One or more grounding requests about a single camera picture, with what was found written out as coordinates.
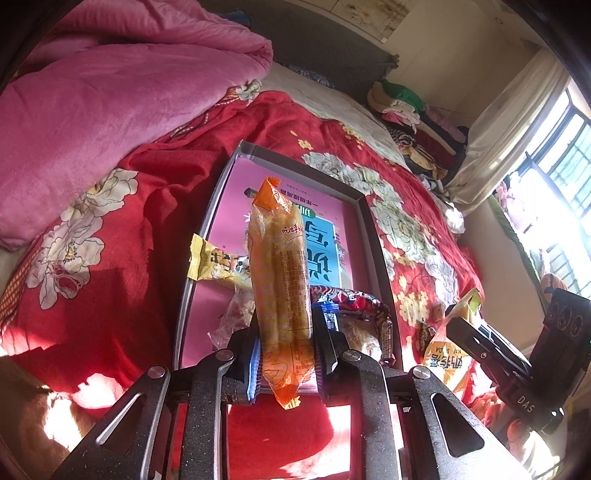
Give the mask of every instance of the white curtain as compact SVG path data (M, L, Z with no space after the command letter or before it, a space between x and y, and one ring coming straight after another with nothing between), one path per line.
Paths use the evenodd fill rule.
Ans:
M472 212L509 173L570 80L560 60L540 50L468 133L466 159L447 186L454 204Z

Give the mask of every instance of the pile of clothes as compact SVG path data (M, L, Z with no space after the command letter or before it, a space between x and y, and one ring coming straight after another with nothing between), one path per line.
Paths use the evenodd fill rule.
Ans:
M467 128L456 128L445 111L387 79L374 82L367 101L413 173L440 180L443 185L453 178L465 158Z
M382 114L390 123L406 125L417 131L421 119L419 113L425 110L423 101L411 89L391 83L386 79L374 82L368 92L369 106Z

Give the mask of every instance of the red floral bedsheet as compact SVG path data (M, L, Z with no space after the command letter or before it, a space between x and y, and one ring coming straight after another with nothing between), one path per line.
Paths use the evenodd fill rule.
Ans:
M203 116L131 153L38 239L0 303L1 345L14 361L97 416L151 365L170 366L191 236L240 140L306 162L368 196L404 364L419 362L419 327L431 321L432 306L481 289L437 205L409 171L379 157L347 125L319 119L285 93L256 96L256 85L232 90ZM242 414L232 409L233 478L299 475L302 468L309 474L310 454L322 463L319 452L342 434L334 422L330 427L335 412L286 413L297 422L305 412L320 415L328 433L292 439L269 473L268 458L257 460L240 443L256 435L253 416L260 418L263 403ZM265 408L272 417L271 405ZM269 458L278 455L279 447L269 448ZM299 466L281 469L290 462Z

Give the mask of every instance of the black metal bracket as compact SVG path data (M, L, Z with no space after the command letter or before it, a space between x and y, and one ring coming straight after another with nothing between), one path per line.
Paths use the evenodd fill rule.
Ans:
M319 394L327 406L351 405L354 480L400 480L390 404L397 404L415 480L527 479L511 454L426 367L382 367L349 349L313 309ZM261 376L258 322L232 335L229 348L195 367L152 367L109 410L52 480L168 478L175 412L187 404L180 480L228 478L228 404L250 405Z
M542 434L552 434L564 419L562 406L589 369L591 303L557 288L530 360L486 324L475 329L454 318L447 324L447 336L480 362L514 417Z

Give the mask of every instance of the clear plastic bag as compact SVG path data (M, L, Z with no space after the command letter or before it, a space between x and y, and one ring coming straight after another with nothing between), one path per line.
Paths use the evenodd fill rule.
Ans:
M250 288L236 286L234 296L222 317L219 328L207 335L216 350L226 348L230 337L237 330L247 328L251 324L255 311L255 299Z
M382 359L382 349L379 347L375 322L340 314L338 315L338 323L339 330L345 334L350 348L369 355L377 362Z

